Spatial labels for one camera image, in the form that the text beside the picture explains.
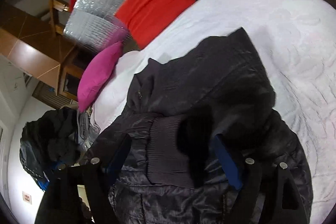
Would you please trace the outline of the black padded jacket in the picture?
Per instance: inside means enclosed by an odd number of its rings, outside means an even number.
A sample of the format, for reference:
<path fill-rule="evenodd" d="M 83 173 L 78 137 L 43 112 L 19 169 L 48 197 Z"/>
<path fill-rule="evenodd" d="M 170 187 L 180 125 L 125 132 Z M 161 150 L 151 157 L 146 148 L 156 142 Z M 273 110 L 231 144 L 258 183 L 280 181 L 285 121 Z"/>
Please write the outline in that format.
<path fill-rule="evenodd" d="M 119 223 L 228 223 L 238 192 L 211 146 L 218 134 L 239 155 L 256 154 L 270 166 L 287 163 L 309 222 L 309 165 L 275 101 L 242 28 L 210 36 L 168 63 L 149 60 L 134 75 L 122 113 L 96 139 L 131 137 L 109 191 Z"/>

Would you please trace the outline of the brown wooden nightstand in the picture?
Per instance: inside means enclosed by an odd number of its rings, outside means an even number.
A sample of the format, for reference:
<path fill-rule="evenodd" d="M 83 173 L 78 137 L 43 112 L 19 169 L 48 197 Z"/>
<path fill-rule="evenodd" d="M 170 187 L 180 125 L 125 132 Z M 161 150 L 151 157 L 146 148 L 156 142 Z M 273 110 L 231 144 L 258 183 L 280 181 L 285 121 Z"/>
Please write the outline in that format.
<path fill-rule="evenodd" d="M 79 49 L 51 25 L 7 3 L 1 4 L 1 54 L 16 67 L 77 100 L 84 70 L 74 64 Z"/>

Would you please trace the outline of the white textured bedspread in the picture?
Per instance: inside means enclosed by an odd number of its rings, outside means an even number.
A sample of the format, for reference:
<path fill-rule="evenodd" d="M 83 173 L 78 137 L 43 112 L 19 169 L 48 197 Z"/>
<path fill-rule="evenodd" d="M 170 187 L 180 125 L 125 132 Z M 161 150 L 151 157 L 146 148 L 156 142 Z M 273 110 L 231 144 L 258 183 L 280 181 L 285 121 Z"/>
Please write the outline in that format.
<path fill-rule="evenodd" d="M 276 110 L 298 135 L 313 183 L 311 223 L 335 205 L 335 9 L 323 0 L 198 0 L 146 48 L 117 63 L 93 105 L 107 128 L 122 112 L 134 74 L 164 64 L 209 36 L 244 28 L 276 92 Z"/>

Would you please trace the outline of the red pillow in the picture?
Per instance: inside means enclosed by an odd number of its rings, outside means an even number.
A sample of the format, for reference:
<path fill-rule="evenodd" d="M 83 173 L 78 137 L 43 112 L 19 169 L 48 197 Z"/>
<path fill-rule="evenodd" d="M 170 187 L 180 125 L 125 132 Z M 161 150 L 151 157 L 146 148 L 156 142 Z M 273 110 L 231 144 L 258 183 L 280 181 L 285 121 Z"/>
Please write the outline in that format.
<path fill-rule="evenodd" d="M 126 25 L 142 50 L 194 3 L 195 0 L 125 0 L 115 17 Z"/>

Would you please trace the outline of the magenta pillow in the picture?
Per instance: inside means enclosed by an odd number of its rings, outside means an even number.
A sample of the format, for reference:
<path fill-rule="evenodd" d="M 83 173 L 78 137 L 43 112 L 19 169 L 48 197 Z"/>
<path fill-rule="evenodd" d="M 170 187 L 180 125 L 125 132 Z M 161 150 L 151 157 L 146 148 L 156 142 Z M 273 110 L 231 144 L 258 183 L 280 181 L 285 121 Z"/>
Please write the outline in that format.
<path fill-rule="evenodd" d="M 84 112 L 98 97 L 122 55 L 122 42 L 116 42 L 99 52 L 84 71 L 77 90 L 80 112 Z"/>

